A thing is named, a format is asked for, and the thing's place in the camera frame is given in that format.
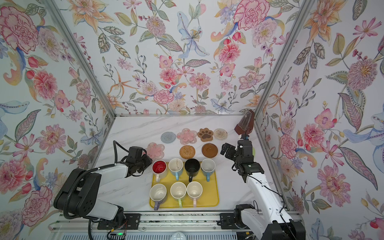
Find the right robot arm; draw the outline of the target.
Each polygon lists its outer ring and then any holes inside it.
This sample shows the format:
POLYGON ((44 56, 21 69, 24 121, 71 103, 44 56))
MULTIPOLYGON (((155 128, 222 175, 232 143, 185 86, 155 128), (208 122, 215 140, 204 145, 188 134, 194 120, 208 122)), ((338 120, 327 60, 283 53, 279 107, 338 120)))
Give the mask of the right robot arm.
POLYGON ((284 198, 271 189, 264 169, 254 160, 249 136, 241 135, 236 146, 223 144, 221 155, 234 162, 232 170, 242 177, 255 197, 252 205, 235 207, 233 219, 230 220, 232 226, 249 229, 253 239, 258 240, 305 240, 304 225, 285 210, 284 198))

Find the grey woven coaster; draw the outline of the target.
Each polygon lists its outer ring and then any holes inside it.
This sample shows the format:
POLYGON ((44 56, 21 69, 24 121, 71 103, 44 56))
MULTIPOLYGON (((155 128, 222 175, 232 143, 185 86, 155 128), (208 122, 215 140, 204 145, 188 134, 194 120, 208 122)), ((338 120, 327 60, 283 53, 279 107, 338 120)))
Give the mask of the grey woven coaster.
POLYGON ((171 144, 176 140, 176 134, 173 132, 165 132, 161 135, 161 141, 165 144, 171 144))

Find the brown wooden round coaster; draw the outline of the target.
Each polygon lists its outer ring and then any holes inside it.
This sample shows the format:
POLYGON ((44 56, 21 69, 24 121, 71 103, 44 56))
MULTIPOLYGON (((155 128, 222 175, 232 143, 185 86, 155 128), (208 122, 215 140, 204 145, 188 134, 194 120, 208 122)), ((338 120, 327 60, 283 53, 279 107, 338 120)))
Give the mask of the brown wooden round coaster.
POLYGON ((218 148, 216 145, 208 143, 203 145, 202 154, 207 158, 214 158, 218 154, 218 148))

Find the brown paw coaster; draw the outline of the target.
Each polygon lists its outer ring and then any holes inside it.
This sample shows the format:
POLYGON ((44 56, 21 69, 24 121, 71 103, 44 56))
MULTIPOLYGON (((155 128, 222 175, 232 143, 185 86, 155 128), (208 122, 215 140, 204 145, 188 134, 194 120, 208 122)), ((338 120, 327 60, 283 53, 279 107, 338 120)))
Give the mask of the brown paw coaster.
POLYGON ((200 129, 197 136, 202 142, 210 142, 214 139, 214 132, 208 128, 200 129))

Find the pink flower coaster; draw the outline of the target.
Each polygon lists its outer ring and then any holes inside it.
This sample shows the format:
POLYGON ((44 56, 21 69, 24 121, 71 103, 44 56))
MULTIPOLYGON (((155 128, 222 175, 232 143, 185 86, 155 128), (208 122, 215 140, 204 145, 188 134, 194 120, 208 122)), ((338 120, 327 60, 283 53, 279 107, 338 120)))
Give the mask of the pink flower coaster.
POLYGON ((197 142, 197 132, 188 128, 177 133, 176 137, 182 145, 194 144, 197 142))
POLYGON ((163 144, 150 143, 146 148, 147 155, 153 160, 161 160, 164 158, 165 146, 163 144))

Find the pink handle mug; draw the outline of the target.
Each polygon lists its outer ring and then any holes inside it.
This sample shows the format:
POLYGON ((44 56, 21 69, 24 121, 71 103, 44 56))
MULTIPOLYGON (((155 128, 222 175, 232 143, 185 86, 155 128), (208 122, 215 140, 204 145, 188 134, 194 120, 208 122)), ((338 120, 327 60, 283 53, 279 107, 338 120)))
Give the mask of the pink handle mug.
POLYGON ((199 182, 190 182, 187 185, 187 194, 193 201, 193 207, 197 207, 197 200, 202 196, 203 194, 203 186, 199 182))

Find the rattan woven coaster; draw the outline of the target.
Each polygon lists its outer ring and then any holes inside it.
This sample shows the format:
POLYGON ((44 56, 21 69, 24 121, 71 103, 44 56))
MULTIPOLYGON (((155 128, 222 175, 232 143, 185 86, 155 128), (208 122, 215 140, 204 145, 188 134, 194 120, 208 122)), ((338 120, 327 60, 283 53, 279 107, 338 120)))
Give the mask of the rattan woven coaster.
POLYGON ((185 145, 180 148, 179 154, 183 159, 188 160, 195 156, 196 150, 193 146, 185 145))

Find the teal blue mug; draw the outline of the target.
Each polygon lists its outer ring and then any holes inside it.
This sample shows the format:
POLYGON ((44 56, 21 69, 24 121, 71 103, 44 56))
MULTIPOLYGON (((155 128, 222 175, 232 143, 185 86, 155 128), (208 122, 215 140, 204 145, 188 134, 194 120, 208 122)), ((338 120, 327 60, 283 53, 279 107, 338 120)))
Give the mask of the teal blue mug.
POLYGON ((212 159, 205 159, 201 162, 201 170, 206 177, 206 181, 210 181, 211 175, 215 172, 216 163, 212 159))

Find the colourful embroidered coaster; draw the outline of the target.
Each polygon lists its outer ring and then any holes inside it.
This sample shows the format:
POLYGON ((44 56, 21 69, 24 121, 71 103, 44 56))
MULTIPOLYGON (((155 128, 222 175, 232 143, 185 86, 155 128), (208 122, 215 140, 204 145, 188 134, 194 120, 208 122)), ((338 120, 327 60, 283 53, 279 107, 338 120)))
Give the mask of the colourful embroidered coaster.
POLYGON ((220 141, 224 141, 228 138, 228 133, 224 129, 215 129, 214 130, 214 138, 220 141))

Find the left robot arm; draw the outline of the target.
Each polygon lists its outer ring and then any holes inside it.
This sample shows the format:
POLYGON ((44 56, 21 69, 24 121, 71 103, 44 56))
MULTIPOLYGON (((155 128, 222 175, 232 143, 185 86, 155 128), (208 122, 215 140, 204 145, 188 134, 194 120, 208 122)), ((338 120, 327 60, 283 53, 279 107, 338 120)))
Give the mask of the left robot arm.
POLYGON ((67 220, 83 218, 99 221, 111 228, 118 228, 128 220, 124 208, 98 198, 99 188, 108 183, 129 177, 140 177, 153 163, 148 151, 141 147, 130 147, 120 161, 118 151, 114 149, 112 164, 90 170, 73 170, 59 190, 54 207, 63 212, 67 220))

